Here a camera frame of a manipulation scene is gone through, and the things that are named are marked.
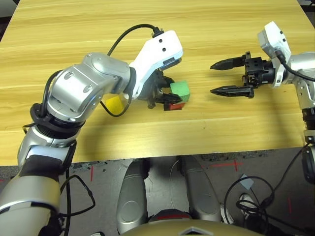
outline green cube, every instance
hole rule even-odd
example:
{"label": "green cube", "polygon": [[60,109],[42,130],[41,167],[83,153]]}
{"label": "green cube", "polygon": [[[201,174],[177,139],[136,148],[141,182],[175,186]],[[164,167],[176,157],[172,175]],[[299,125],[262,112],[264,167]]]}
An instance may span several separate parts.
{"label": "green cube", "polygon": [[179,95],[182,99],[182,101],[177,104],[188,102],[190,93],[187,81],[171,83],[171,91],[173,94]]}

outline wooden table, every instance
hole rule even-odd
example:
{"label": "wooden table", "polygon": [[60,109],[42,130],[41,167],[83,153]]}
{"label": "wooden table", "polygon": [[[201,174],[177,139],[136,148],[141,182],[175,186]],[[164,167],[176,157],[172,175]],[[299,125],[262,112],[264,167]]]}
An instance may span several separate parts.
{"label": "wooden table", "polygon": [[[99,106],[78,138],[75,162],[211,152],[298,147],[303,121],[294,86],[255,90],[255,98],[210,94],[223,85],[241,85],[243,68],[210,71],[214,62],[251,51],[266,55],[257,33],[270,21],[285,33],[293,54],[314,51],[314,28],[296,0],[21,0],[0,43],[0,165],[15,165],[48,77],[79,63],[88,52],[106,53],[127,28],[149,23],[175,30],[182,62],[165,71],[187,80],[191,91],[182,111],[147,109],[133,102],[120,118]],[[131,33],[113,57],[131,62],[151,36]]]}

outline shoe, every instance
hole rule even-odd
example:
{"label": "shoe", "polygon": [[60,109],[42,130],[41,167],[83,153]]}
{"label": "shoe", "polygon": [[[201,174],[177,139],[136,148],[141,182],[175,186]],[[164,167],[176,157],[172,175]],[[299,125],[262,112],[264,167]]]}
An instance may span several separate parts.
{"label": "shoe", "polygon": [[[240,200],[246,200],[246,201],[254,203],[253,199],[247,193],[242,193],[241,196],[240,196]],[[241,204],[243,206],[246,206],[246,207],[256,208],[253,204],[250,204],[250,203],[241,203]],[[241,212],[244,215],[245,219],[247,219],[247,217],[250,215],[250,214],[248,214],[247,212],[245,212],[243,210],[241,210]]]}
{"label": "shoe", "polygon": [[105,236],[105,234],[103,232],[96,232],[92,234],[91,236]]}
{"label": "shoe", "polygon": [[[226,217],[225,217],[225,214],[224,214],[224,205],[223,204],[220,205],[220,210],[221,210],[221,218],[222,218],[223,223],[228,224]],[[233,220],[230,212],[228,212],[228,209],[226,209],[226,216],[227,216],[227,219],[230,222],[230,224],[231,225],[234,224],[234,220]]]}

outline black cable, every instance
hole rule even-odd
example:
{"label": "black cable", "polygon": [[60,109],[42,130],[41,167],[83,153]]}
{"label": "black cable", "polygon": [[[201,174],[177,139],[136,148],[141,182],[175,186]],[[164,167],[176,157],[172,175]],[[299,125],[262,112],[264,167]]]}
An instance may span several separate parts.
{"label": "black cable", "polygon": [[253,189],[252,189],[252,188],[250,188],[250,190],[251,190],[252,194],[254,195],[254,197],[255,197],[255,199],[256,199],[256,201],[257,201],[257,203],[259,204],[259,200],[258,200],[258,198],[257,198],[256,194],[254,193]]}
{"label": "black cable", "polygon": [[41,104],[41,108],[40,108],[40,117],[44,117],[46,115],[46,111],[47,111],[47,102],[48,102],[48,94],[49,94],[49,87],[51,85],[51,82],[53,81],[53,79],[59,74],[59,72],[61,72],[61,70],[56,71],[55,73],[53,73],[49,79],[46,82],[45,85],[45,89],[44,89],[44,94],[43,94],[43,102]]}
{"label": "black cable", "polygon": [[24,133],[26,134],[28,132],[28,130],[26,128],[30,128],[32,126],[36,125],[36,123],[31,123],[31,124],[26,124],[22,126],[22,129],[24,131]]}
{"label": "black cable", "polygon": [[268,187],[270,188],[270,190],[271,190],[270,196],[267,197],[266,199],[264,199],[264,200],[261,202],[261,204],[260,204],[259,206],[258,206],[257,204],[255,204],[255,203],[252,203],[254,206],[257,206],[258,208],[247,207],[248,209],[251,210],[251,212],[257,212],[257,209],[259,209],[259,210],[266,209],[266,208],[273,202],[273,200],[274,200],[274,198],[275,198],[275,190],[274,190],[274,188],[271,186],[270,183],[268,183],[268,182],[267,182],[266,180],[264,180],[263,178],[257,177],[257,176],[247,176],[247,177],[238,179],[237,181],[235,181],[234,183],[232,183],[232,185],[229,187],[229,189],[227,190],[227,192],[226,192],[226,194],[225,194],[225,197],[224,197],[224,204],[223,204],[223,205],[224,205],[224,207],[223,207],[223,208],[224,208],[224,215],[225,215],[225,217],[226,217],[226,220],[227,220],[227,223],[228,223],[228,224],[230,224],[230,222],[229,222],[229,220],[228,220],[228,218],[227,218],[227,215],[226,215],[226,202],[227,202],[227,197],[228,197],[228,195],[230,194],[232,188],[234,188],[234,186],[235,186],[236,184],[238,184],[239,182],[241,182],[241,181],[243,181],[243,180],[245,180],[245,179],[249,179],[249,178],[259,179],[259,180],[265,182],[265,183],[268,185]]}
{"label": "black cable", "polygon": [[[69,169],[65,171],[65,179],[69,179]],[[70,183],[67,182],[66,186],[66,198],[67,198],[67,214],[71,213],[71,193],[70,193]],[[70,230],[70,216],[67,216],[65,220],[65,229],[64,229],[64,235],[63,236],[68,236],[69,230]]]}
{"label": "black cable", "polygon": [[[252,188],[250,188],[250,190],[251,190],[252,194],[254,195],[254,197],[255,197],[255,199],[256,199],[258,205],[260,205],[259,200],[258,200],[258,197],[256,196],[254,190],[253,190]],[[264,234],[266,234],[266,233],[268,232],[268,230],[269,230],[269,219],[268,219],[268,216],[267,216],[267,210],[264,209],[263,211],[264,211],[264,213],[265,213],[264,216],[265,216],[265,220],[266,220],[266,228],[265,228],[265,230],[264,230]]]}
{"label": "black cable", "polygon": [[[139,24],[139,25],[135,25],[135,26],[132,26],[130,27],[129,29],[127,29],[125,32],[122,33],[122,35],[119,36],[119,38],[116,40],[116,42],[113,44],[113,46],[110,48],[110,50],[108,51],[107,55],[110,56],[113,51],[115,50],[115,48],[117,47],[117,45],[120,43],[120,41],[127,35],[129,34],[130,32],[136,30],[136,29],[140,29],[140,28],[149,28],[149,29],[152,29],[153,32],[154,32],[154,35],[153,37],[163,33],[162,30],[160,30],[158,27],[155,27],[153,25],[150,25],[150,24]],[[120,117],[122,116],[129,108],[130,104],[131,104],[131,101],[132,101],[132,92],[133,92],[133,89],[134,89],[134,86],[135,86],[135,81],[134,81],[134,85],[131,86],[130,88],[130,93],[128,94],[129,98],[128,98],[128,102],[126,104],[126,106],[124,107],[123,111],[120,112],[119,114],[113,114],[107,107],[106,105],[101,101],[100,104],[102,105],[102,107],[105,109],[105,111],[107,111],[108,114],[110,114],[111,116],[113,117]]]}
{"label": "black cable", "polygon": [[282,53],[282,51],[280,50],[277,50],[275,51],[275,54],[277,56],[277,58],[279,59],[280,63],[284,66],[284,68],[290,72],[291,74],[293,75],[296,75],[298,77],[301,77],[302,79],[305,79],[305,80],[309,80],[309,81],[313,81],[315,82],[315,78],[312,78],[312,77],[309,77],[307,75],[303,75],[295,70],[292,70],[287,64],[286,64],[286,60],[285,60],[285,56],[284,54]]}
{"label": "black cable", "polygon": [[77,212],[74,212],[74,213],[70,213],[67,211],[67,213],[60,213],[60,216],[63,216],[63,217],[72,217],[72,216],[76,216],[76,215],[80,215],[80,214],[83,214],[85,212],[87,212],[88,210],[91,210],[93,207],[95,207],[96,203],[95,203],[95,199],[94,199],[94,196],[93,196],[93,193],[92,191],[89,189],[89,187],[84,183],[84,181],[78,176],[78,175],[72,175],[70,177],[67,177],[67,179],[65,180],[65,182],[62,184],[61,188],[60,188],[60,192],[62,193],[63,192],[63,189],[65,187],[68,187],[69,186],[69,181],[73,178],[76,178],[78,179],[81,184],[83,185],[83,187],[86,189],[86,191],[88,192],[88,195],[89,197],[91,198],[92,200],[92,205],[84,210],[80,210],[80,211],[77,211]]}
{"label": "black cable", "polygon": [[110,50],[108,51],[107,55],[110,56],[113,51],[115,50],[115,48],[117,47],[117,45],[119,44],[119,42],[130,32],[136,30],[136,29],[140,29],[140,28],[149,28],[152,29],[154,32],[156,30],[159,30],[158,27],[155,27],[153,25],[150,24],[139,24],[139,25],[135,25],[133,27],[130,27],[129,29],[127,29],[125,32],[122,33],[122,35],[119,36],[119,38],[116,40],[116,42],[113,44],[113,46],[110,48]]}
{"label": "black cable", "polygon": [[[285,172],[284,172],[282,178],[280,179],[279,183],[277,184],[277,186],[276,186],[275,188],[273,188],[269,182],[267,182],[267,181],[264,180],[263,178],[257,177],[257,176],[244,177],[244,178],[241,178],[241,179],[238,179],[237,181],[235,181],[235,182],[229,187],[229,189],[227,190],[227,192],[226,192],[226,194],[225,194],[225,197],[224,197],[224,206],[223,206],[223,209],[224,209],[224,215],[225,215],[225,217],[226,217],[227,223],[230,224],[230,222],[229,222],[229,220],[228,220],[228,218],[227,218],[227,215],[226,215],[226,202],[227,202],[227,197],[228,197],[230,191],[231,191],[232,188],[233,188],[236,184],[238,184],[239,182],[241,182],[241,181],[243,181],[243,180],[245,180],[245,179],[248,179],[248,178],[255,178],[255,179],[259,179],[259,180],[265,182],[265,183],[268,185],[268,187],[269,187],[270,190],[271,190],[270,196],[267,197],[267,198],[265,198],[261,203],[259,203],[256,194],[254,193],[254,191],[253,191],[252,188],[251,188],[251,191],[252,191],[253,195],[255,196],[255,198],[256,198],[258,204],[253,203],[253,202],[250,202],[250,201],[247,201],[247,200],[239,200],[239,201],[236,202],[236,206],[237,206],[240,210],[243,210],[244,212],[246,212],[246,213],[249,214],[249,215],[251,215],[251,214],[258,214],[258,215],[260,215],[260,216],[265,216],[267,227],[268,227],[268,218],[271,218],[271,219],[276,220],[276,221],[278,221],[278,222],[280,222],[280,223],[282,223],[282,224],[284,224],[284,225],[286,225],[286,226],[289,226],[289,227],[291,227],[291,228],[293,228],[293,229],[295,229],[295,230],[299,230],[299,231],[301,231],[301,232],[308,233],[306,230],[301,229],[301,228],[296,227],[296,226],[293,226],[293,225],[291,225],[291,224],[289,224],[289,223],[287,223],[287,222],[285,222],[285,221],[283,221],[283,220],[280,220],[280,219],[278,219],[278,218],[276,218],[276,217],[274,217],[274,216],[271,216],[271,215],[267,214],[267,212],[266,212],[266,208],[271,205],[271,203],[273,202],[273,200],[274,200],[274,198],[275,198],[275,191],[279,188],[279,186],[280,186],[281,183],[283,182],[283,180],[284,180],[286,174],[288,173],[288,171],[289,171],[290,168],[292,167],[292,165],[293,165],[293,163],[295,162],[295,160],[297,159],[297,157],[301,154],[301,152],[303,151],[303,149],[304,149],[305,147],[307,147],[308,145],[309,145],[309,144],[305,144],[305,145],[300,149],[300,151],[294,156],[294,158],[293,158],[292,161],[289,163],[289,165],[288,165],[287,169],[285,170]],[[254,207],[245,206],[245,205],[242,204],[242,203],[250,203],[250,204],[253,205]]]}
{"label": "black cable", "polygon": [[284,174],[282,175],[279,183],[277,184],[277,186],[275,187],[275,191],[280,187],[280,185],[282,184],[286,174],[288,173],[288,171],[291,169],[293,163],[295,162],[295,160],[298,158],[298,156],[302,153],[303,149],[306,148],[309,144],[305,144],[300,150],[299,152],[295,155],[295,157],[292,159],[292,161],[290,162],[290,164],[288,165],[288,167],[286,168]]}

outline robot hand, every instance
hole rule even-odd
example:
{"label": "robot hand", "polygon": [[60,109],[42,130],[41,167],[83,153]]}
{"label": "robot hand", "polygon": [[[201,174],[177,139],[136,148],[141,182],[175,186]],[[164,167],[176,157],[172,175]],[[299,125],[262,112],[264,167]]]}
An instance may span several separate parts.
{"label": "robot hand", "polygon": [[33,124],[27,126],[18,152],[21,170],[0,195],[1,235],[61,234],[58,178],[71,164],[86,119],[106,93],[124,93],[130,104],[131,99],[153,92],[154,86],[144,91],[151,74],[179,63],[182,55],[176,33],[159,31],[130,65],[90,53],[80,64],[54,73],[42,104],[31,107]]}
{"label": "robot hand", "polygon": [[306,180],[315,183],[315,52],[291,55],[291,50],[284,33],[274,22],[270,22],[258,34],[260,47],[270,60],[261,57],[251,58],[246,52],[238,58],[221,60],[210,68],[228,70],[245,66],[242,87],[223,86],[211,90],[221,96],[254,97],[254,89],[264,84],[278,87],[281,84],[294,84],[307,130],[305,141],[313,146],[303,151],[303,170]]}

